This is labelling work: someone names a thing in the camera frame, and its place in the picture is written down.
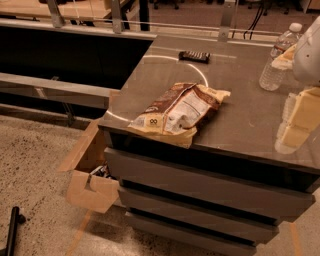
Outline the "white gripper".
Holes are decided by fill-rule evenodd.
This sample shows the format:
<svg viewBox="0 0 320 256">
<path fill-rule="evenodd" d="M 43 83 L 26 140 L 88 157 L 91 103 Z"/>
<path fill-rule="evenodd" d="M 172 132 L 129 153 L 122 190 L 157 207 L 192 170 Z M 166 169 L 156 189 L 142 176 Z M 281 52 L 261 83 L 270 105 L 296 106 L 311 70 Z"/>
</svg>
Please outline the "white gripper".
<svg viewBox="0 0 320 256">
<path fill-rule="evenodd" d="M 293 68 L 296 80 L 315 86 L 298 94 L 290 93 L 285 101 L 275 149 L 281 154 L 292 154 L 320 125 L 320 16 L 302 35 L 297 46 L 293 44 L 286 50 L 274 46 L 273 49 L 279 53 L 271 62 L 273 68 Z"/>
</svg>

